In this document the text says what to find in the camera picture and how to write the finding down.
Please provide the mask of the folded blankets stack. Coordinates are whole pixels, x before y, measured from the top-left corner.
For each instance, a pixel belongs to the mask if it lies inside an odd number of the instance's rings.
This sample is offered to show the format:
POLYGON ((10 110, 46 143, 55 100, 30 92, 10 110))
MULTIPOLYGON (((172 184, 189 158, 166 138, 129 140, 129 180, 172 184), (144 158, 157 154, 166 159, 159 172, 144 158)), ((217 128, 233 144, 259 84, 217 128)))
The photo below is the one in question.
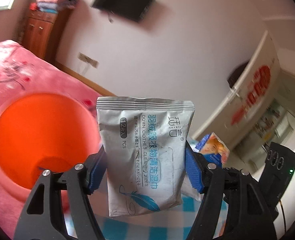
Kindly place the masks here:
POLYGON ((79 0, 36 0, 29 5, 32 11, 61 11, 64 9, 74 9, 79 0))

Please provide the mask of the brown wooden cabinet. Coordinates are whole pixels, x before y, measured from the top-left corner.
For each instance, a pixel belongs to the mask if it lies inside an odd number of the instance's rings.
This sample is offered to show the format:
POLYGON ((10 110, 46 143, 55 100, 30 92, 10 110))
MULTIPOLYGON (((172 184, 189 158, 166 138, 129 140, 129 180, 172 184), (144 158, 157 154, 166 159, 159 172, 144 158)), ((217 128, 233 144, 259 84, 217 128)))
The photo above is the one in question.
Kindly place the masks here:
POLYGON ((40 59, 54 64, 71 9, 57 13, 29 10, 22 46, 40 59))

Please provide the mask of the white door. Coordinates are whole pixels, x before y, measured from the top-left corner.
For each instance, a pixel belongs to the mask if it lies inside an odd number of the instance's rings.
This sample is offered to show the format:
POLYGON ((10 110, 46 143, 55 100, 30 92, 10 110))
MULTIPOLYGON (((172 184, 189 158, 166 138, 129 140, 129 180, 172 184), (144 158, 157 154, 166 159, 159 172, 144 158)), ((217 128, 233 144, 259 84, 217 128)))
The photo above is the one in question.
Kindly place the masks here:
POLYGON ((206 134, 214 132, 232 150, 254 127, 254 124, 271 104, 277 90, 280 72, 281 67, 274 42, 269 32, 265 31, 252 58, 235 85, 212 115, 191 135, 192 139, 200 141, 206 134), (233 114, 245 103, 246 91, 248 86, 252 84, 254 73, 262 65, 267 65, 271 70, 269 88, 238 124, 231 125, 233 114))

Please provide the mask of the blue white checkered tablecloth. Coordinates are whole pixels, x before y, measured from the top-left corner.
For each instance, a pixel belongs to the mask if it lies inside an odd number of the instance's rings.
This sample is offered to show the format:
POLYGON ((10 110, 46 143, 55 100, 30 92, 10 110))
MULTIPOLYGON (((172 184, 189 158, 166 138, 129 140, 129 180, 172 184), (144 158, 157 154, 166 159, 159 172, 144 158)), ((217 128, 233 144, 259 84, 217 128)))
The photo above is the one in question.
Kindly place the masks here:
POLYGON ((109 217, 107 177, 104 176, 99 189, 89 196, 89 201, 105 239, 186 239, 202 197, 185 177, 182 204, 142 216, 109 217))

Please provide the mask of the blue orange snack packet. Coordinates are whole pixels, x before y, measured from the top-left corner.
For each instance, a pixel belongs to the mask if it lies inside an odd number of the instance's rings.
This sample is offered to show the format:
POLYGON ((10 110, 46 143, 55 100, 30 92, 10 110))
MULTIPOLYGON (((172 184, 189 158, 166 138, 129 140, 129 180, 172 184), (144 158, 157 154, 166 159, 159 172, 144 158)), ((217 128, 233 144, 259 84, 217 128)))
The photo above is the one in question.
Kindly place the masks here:
POLYGON ((215 133, 205 135, 195 146, 209 163, 222 167, 228 160, 230 150, 215 133))

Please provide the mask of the orange plastic bucket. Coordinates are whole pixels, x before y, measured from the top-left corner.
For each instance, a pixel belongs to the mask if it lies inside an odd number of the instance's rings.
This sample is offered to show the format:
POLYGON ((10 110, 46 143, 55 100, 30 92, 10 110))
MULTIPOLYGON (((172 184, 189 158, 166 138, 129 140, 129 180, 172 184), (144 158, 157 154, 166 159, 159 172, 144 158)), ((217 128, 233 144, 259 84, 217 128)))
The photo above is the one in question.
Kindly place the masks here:
POLYGON ((0 105, 0 185, 26 201, 42 171, 64 172, 100 148, 95 109, 61 94, 34 93, 0 105))

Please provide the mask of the red Chinese knot decoration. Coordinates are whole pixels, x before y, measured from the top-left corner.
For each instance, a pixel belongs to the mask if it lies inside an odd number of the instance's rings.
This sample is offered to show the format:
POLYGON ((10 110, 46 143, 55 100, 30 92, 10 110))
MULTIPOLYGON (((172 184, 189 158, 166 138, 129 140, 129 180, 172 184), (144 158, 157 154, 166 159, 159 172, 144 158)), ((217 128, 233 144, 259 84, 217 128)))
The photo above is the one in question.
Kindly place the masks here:
POLYGON ((253 75, 252 84, 246 91, 245 103, 233 114, 231 125, 238 124, 247 112, 261 99, 271 82, 271 70, 267 65, 262 65, 253 75))

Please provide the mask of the pink bed blanket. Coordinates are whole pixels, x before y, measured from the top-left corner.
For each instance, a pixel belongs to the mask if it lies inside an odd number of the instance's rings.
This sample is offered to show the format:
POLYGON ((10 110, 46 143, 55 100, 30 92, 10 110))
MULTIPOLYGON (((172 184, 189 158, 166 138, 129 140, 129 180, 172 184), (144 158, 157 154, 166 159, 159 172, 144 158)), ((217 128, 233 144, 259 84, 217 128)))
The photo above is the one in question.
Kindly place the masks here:
MULTIPOLYGON (((98 92, 45 62, 12 40, 0 42, 0 107, 7 101, 33 92, 69 96, 96 116, 98 92)), ((0 183, 0 228, 13 238, 23 202, 0 183)))

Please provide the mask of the black wall television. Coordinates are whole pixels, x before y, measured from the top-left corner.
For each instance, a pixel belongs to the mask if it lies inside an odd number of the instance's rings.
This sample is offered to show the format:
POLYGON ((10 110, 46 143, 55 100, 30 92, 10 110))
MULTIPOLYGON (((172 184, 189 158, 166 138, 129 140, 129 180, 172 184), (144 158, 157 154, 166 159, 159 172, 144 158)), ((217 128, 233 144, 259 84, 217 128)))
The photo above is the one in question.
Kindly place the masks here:
POLYGON ((139 23, 155 0, 94 0, 92 8, 139 23))

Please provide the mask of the grey wet wipes pack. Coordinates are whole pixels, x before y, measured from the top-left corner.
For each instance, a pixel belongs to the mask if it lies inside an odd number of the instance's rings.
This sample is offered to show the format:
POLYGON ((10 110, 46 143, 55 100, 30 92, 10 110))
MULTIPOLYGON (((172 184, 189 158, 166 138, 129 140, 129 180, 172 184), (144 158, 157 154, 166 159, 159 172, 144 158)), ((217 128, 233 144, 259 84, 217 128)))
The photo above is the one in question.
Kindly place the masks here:
POLYGON ((107 155, 109 215, 145 215, 181 204, 194 104, 104 96, 96 110, 107 155))

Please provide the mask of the wall power outlet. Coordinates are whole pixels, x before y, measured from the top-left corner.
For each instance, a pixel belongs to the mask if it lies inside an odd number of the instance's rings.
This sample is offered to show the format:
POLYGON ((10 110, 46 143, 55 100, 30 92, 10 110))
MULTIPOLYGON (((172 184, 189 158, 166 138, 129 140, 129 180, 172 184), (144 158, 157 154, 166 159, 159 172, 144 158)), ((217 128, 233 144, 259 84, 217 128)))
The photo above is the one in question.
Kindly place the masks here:
POLYGON ((79 60, 81 60, 82 62, 85 62, 87 64, 90 64, 92 67, 97 68, 98 67, 98 61, 88 57, 87 55, 83 54, 83 53, 79 53, 78 57, 79 60))

